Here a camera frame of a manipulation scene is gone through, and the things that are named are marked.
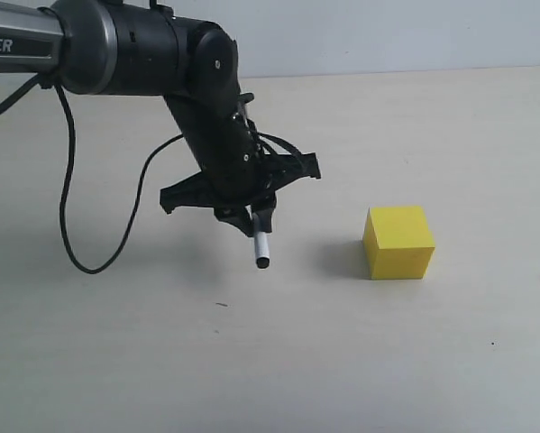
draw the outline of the black robotic arm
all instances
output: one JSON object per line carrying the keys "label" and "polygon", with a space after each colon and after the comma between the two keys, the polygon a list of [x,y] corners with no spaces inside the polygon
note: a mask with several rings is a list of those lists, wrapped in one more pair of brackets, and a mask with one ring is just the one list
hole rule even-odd
{"label": "black robotic arm", "polygon": [[248,118],[253,95],[240,89],[236,42],[216,23],[177,17],[155,1],[149,9],[123,0],[58,0],[39,10],[0,3],[0,73],[13,72],[80,95],[163,96],[200,172],[163,189],[161,206],[212,208],[254,238],[261,268],[276,191],[321,177],[315,154],[259,133]]}

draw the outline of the table surface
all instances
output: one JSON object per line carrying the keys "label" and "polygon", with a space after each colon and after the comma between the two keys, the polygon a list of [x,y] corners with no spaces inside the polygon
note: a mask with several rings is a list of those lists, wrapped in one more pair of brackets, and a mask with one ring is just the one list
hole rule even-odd
{"label": "table surface", "polygon": [[[153,163],[123,256],[78,272],[54,92],[0,118],[0,432],[540,431],[540,68],[243,87],[324,175],[279,193],[265,272],[211,211],[160,209],[197,169],[182,143]],[[178,130],[159,98],[70,102],[69,231],[93,266]],[[411,204],[436,240],[426,278],[369,281],[368,208]]]}

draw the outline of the yellow cube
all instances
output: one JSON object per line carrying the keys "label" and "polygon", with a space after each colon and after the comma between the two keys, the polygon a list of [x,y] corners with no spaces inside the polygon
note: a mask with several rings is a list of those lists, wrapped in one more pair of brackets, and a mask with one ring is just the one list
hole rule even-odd
{"label": "yellow cube", "polygon": [[371,208],[363,244],[373,280],[422,279],[435,249],[420,206]]}

